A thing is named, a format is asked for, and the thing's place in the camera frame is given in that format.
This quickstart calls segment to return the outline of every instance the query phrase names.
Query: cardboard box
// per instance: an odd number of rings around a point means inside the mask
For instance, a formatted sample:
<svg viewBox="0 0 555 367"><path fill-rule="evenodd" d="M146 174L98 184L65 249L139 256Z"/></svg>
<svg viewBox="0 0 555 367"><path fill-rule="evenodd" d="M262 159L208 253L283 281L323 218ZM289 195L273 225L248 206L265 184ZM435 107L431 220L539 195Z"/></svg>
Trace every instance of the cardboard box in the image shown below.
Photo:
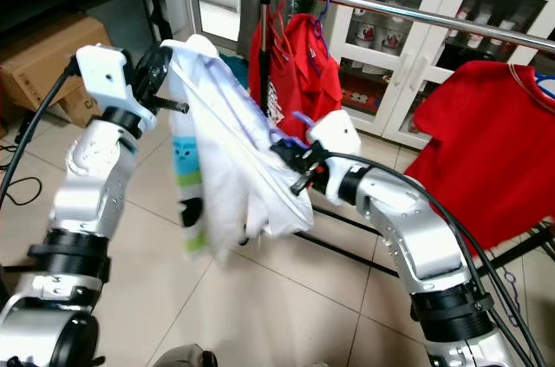
<svg viewBox="0 0 555 367"><path fill-rule="evenodd" d="M95 98L90 96L82 85L62 98L58 105L62 107L71 122L81 128L85 128L94 115L101 114Z"/></svg>
<svg viewBox="0 0 555 367"><path fill-rule="evenodd" d="M110 44L104 26L82 14L57 16L0 43L0 87L17 105L36 111L69 58L87 44ZM52 104L82 86L70 77Z"/></svg>

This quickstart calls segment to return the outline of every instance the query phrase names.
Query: cabinet handle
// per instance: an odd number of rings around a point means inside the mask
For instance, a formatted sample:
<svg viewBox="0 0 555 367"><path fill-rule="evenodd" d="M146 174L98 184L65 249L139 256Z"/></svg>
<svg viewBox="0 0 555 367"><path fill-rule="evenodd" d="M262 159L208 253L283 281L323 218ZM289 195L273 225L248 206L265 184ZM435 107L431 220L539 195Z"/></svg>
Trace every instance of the cabinet handle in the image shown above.
<svg viewBox="0 0 555 367"><path fill-rule="evenodd" d="M424 79L424 74L430 63L430 58L427 56L421 56L416 61L415 72L413 72L413 77L410 79L410 84L408 87L415 92L418 90L418 85Z"/></svg>
<svg viewBox="0 0 555 367"><path fill-rule="evenodd" d="M412 60L412 57L413 54L409 52L401 55L401 59L399 60L399 69L395 73L395 79L393 80L394 85L399 85L405 80L405 76L407 75L410 66L410 62L408 60Z"/></svg>

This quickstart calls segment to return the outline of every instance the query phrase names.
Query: tiled floor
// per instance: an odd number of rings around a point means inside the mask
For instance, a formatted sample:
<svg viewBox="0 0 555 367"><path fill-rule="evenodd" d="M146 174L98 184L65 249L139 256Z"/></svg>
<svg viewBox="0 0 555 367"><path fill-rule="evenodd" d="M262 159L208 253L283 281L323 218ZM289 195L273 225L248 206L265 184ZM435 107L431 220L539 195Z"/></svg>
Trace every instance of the tiled floor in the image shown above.
<svg viewBox="0 0 555 367"><path fill-rule="evenodd" d="M95 311L101 321L99 352L108 357L108 366L147 366L165 350L190 343L216 351L222 366L301 367L316 361L332 367L428 365L401 284L365 265L297 237L252 240L234 250L227 265L181 258L166 121L162 116L158 129L140 142L139 166L110 246L112 278ZM51 118L37 130L16 177L39 176L44 188L32 205L4 205L2 263L16 263L29 243L42 239L63 177L65 151L80 133ZM363 141L366 157L397 170L415 157L409 149L374 137L364 135ZM11 192L24 199L35 189L30 182ZM323 204L317 193L312 199ZM362 220L349 206L335 210ZM321 214L314 234L392 266L374 235ZM553 268L542 252L510 265L523 314L551 365Z"/></svg>

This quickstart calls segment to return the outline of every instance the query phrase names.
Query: clothing rack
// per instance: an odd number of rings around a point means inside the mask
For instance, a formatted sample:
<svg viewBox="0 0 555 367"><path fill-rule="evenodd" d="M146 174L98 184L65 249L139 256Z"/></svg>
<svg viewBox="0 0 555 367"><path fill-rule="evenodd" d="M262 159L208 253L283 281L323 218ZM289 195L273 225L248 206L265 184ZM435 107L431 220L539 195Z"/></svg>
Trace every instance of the clothing rack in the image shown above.
<svg viewBox="0 0 555 367"><path fill-rule="evenodd" d="M361 10L369 10L374 11L376 13L381 13L386 16L396 16L401 17L408 20L413 20L420 23L431 24L433 26L441 26L448 29L457 29L458 31L464 31L484 37L491 37L494 39L498 39L504 42L515 43L521 46L526 46L532 49L538 49L544 52L553 53L555 54L555 42L551 40L547 40L541 37L536 36L529 36L524 33L519 33L517 31L511 31L507 29L500 29L499 27L489 26L486 24L477 24L470 22L468 20L460 20L457 18L443 16L441 14L429 13L426 11L410 9L407 7L400 7L395 6L387 3L381 3L374 0L320 0L325 1L333 4L344 5L347 7L352 7L354 9L361 9ZM264 111L265 114L268 112L268 81L269 81L269 74L270 74L270 51L269 51L269 44L267 42L268 36L268 22L267 22L267 15L270 10L270 0L260 0L261 4L261 49L258 54L259 58L259 65L260 65L260 107ZM322 213L328 215L336 220L340 220L342 222L348 223L352 226L362 229L363 231L374 233L377 235L381 235L377 230L371 228L369 226L365 226L364 224L360 224L353 220L349 220L341 215L323 209L319 206L312 207L314 211L318 213ZM543 244L552 241L552 233L550 231L550 227L546 226L543 223L540 223L536 226L536 229L539 230L535 234L531 234L529 239L522 241L518 246L515 246L508 250L507 252L502 253L498 257L492 260L492 264L495 268L502 267L506 263L517 259L527 252L530 252L532 249L542 246ZM322 239L316 238L308 233L297 233L298 237L302 239L306 239L314 244L319 246L323 246L331 251L338 252L343 256L349 257L354 259L358 262L364 263L371 267L374 267L377 270L382 272L386 272L392 276L399 277L397 272L375 263L372 260L368 260L362 258L352 252L347 252L338 246L334 246L331 243L328 243ZM483 267L479 269L480 276L484 276L486 271L481 270Z"/></svg>

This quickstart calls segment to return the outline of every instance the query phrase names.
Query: white cabinet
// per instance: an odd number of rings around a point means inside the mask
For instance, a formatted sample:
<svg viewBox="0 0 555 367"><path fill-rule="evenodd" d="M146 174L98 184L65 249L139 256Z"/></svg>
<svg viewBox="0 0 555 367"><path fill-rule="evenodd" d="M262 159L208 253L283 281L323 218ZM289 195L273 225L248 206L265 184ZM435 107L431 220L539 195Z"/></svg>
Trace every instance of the white cabinet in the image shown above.
<svg viewBox="0 0 555 367"><path fill-rule="evenodd" d="M385 1L540 37L555 29L555 0ZM410 125L413 111L462 63L531 63L551 75L555 69L555 58L537 50L441 27L347 7L337 8L331 19L330 49L341 61L343 106L356 127L412 147L429 140Z"/></svg>

